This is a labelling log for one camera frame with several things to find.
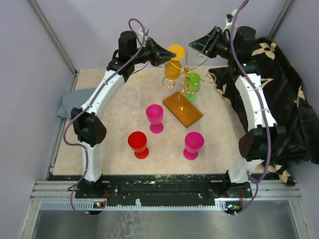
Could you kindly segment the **orange plastic wine glass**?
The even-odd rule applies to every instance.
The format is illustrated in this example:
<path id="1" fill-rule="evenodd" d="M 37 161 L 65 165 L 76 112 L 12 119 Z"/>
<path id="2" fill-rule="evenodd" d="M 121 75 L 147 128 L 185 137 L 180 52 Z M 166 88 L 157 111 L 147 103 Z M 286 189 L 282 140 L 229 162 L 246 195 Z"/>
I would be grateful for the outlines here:
<path id="1" fill-rule="evenodd" d="M 175 80 L 180 76 L 181 60 L 185 56 L 185 49 L 177 44 L 171 45 L 168 51 L 174 53 L 176 56 L 171 58 L 164 68 L 164 75 L 169 80 Z"/>

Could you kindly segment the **grey cloth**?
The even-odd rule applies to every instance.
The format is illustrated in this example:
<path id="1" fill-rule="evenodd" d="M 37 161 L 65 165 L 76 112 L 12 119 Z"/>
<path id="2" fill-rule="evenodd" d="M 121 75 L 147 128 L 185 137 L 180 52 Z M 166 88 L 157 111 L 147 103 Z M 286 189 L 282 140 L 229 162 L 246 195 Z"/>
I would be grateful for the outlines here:
<path id="1" fill-rule="evenodd" d="M 71 118 L 73 108 L 80 108 L 93 94 L 94 88 L 74 90 L 62 97 L 62 103 L 56 113 L 61 118 Z"/>

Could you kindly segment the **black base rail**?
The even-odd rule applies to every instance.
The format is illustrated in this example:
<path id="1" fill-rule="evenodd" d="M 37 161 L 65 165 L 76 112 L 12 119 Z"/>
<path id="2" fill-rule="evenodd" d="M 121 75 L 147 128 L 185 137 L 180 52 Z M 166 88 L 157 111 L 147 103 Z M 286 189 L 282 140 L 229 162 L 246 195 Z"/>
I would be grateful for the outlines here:
<path id="1" fill-rule="evenodd" d="M 232 183 L 228 174 L 109 175 L 82 180 L 76 198 L 103 199 L 108 206 L 213 206 L 218 198 L 250 198 L 249 182 Z"/>

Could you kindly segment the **magenta wine glass front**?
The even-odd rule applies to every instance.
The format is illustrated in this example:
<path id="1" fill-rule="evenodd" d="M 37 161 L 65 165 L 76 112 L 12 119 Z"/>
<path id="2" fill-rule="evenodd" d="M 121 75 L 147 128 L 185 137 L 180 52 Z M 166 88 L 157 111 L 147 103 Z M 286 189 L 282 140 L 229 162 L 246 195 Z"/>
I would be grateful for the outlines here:
<path id="1" fill-rule="evenodd" d="M 195 160 L 199 151 L 204 146 L 204 137 L 198 132 L 190 132 L 184 139 L 183 155 L 187 160 Z"/>

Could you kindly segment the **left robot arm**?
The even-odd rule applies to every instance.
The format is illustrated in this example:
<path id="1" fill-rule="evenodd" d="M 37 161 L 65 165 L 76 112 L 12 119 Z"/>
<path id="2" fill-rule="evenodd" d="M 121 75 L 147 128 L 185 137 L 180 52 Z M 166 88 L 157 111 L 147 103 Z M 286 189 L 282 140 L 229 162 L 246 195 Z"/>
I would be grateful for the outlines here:
<path id="1" fill-rule="evenodd" d="M 117 90 L 128 80 L 135 65 L 150 62 L 157 67 L 176 56 L 159 46 L 151 37 L 141 41 L 133 31 L 124 31 L 118 40 L 118 49 L 109 62 L 105 75 L 89 99 L 71 111 L 72 125 L 83 152 L 83 175 L 77 186 L 94 198 L 104 191 L 100 166 L 100 146 L 107 129 L 101 122 L 102 114 Z"/>

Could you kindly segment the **clear wine glass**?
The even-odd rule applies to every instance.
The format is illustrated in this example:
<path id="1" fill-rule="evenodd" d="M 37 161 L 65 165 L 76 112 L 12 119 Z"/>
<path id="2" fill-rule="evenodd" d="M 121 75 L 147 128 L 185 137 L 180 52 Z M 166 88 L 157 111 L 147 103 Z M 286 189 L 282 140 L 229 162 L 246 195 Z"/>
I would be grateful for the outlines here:
<path id="1" fill-rule="evenodd" d="M 133 114 L 139 113 L 139 95 L 134 87 L 127 87 L 125 89 L 125 96 L 130 110 Z"/>

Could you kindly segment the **black floral blanket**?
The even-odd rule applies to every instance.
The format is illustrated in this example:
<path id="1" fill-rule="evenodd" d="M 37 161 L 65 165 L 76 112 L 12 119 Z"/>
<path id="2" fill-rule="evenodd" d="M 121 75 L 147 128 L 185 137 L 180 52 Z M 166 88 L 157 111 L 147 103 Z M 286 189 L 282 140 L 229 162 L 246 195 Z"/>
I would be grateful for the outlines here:
<path id="1" fill-rule="evenodd" d="M 304 96 L 304 85 L 280 47 L 270 38 L 256 38 L 253 58 L 261 70 L 261 83 L 268 107 L 286 136 L 272 153 L 268 171 L 288 185 L 294 185 L 288 171 L 291 164 L 319 162 L 319 118 Z M 247 131 L 244 108 L 227 67 L 210 69 L 217 77 L 216 88 L 229 102 Z"/>

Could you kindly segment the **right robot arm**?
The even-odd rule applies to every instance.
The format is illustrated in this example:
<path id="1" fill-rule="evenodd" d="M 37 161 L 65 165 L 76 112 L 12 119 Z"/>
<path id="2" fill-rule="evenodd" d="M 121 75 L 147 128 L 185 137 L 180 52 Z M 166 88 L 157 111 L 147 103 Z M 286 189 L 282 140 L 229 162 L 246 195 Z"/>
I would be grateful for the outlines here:
<path id="1" fill-rule="evenodd" d="M 284 126 L 277 124 L 262 89 L 261 70 L 253 58 L 256 30 L 241 26 L 235 32 L 214 27 L 208 34 L 191 41 L 189 46 L 208 58 L 220 56 L 228 61 L 227 75 L 244 108 L 247 131 L 239 139 L 240 157 L 226 171 L 223 185 L 215 197 L 251 197 L 250 184 L 264 179 L 271 156 L 286 136 Z"/>

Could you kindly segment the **green plastic wine glass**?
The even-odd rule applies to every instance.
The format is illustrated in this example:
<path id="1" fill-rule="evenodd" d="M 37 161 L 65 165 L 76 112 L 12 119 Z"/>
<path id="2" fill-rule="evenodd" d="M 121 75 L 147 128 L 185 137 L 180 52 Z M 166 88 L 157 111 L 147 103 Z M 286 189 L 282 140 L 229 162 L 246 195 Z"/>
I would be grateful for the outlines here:
<path id="1" fill-rule="evenodd" d="M 191 102 L 195 102 L 197 99 L 196 92 L 199 90 L 199 84 L 201 82 L 201 77 L 197 73 L 187 74 L 185 78 L 184 85 L 186 86 L 186 91 L 184 96 Z"/>

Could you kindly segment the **magenta wine glass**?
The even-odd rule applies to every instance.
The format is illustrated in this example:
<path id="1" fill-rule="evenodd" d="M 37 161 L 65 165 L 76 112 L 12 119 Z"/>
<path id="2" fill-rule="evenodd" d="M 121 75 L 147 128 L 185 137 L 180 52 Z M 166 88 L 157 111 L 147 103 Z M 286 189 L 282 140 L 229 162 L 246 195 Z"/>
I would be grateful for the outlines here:
<path id="1" fill-rule="evenodd" d="M 199 151 L 204 146 L 204 137 L 198 132 L 190 132 L 184 139 L 183 155 L 187 160 L 195 160 Z"/>
<path id="2" fill-rule="evenodd" d="M 151 123 L 150 131 L 154 134 L 161 133 L 163 131 L 163 108 L 158 104 L 149 105 L 146 109 L 146 116 Z"/>

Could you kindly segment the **red plastic wine glass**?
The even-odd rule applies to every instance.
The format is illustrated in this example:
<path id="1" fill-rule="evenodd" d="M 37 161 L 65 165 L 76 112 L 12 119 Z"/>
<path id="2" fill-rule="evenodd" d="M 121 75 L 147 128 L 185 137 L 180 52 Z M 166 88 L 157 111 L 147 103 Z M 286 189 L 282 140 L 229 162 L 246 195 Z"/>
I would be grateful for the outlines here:
<path id="1" fill-rule="evenodd" d="M 129 135 L 128 145 L 134 151 L 134 155 L 138 159 L 145 159 L 149 155 L 147 137 L 141 131 L 135 131 Z"/>

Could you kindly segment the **magenta wine glass rear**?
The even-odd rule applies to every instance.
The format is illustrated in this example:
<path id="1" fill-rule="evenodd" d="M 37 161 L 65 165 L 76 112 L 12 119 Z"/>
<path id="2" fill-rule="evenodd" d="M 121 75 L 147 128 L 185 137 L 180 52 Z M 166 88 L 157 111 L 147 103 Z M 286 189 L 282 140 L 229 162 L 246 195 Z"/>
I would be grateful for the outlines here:
<path id="1" fill-rule="evenodd" d="M 151 123 L 150 131 L 154 134 L 161 133 L 163 131 L 163 108 L 158 104 L 149 105 L 146 109 L 146 116 Z"/>

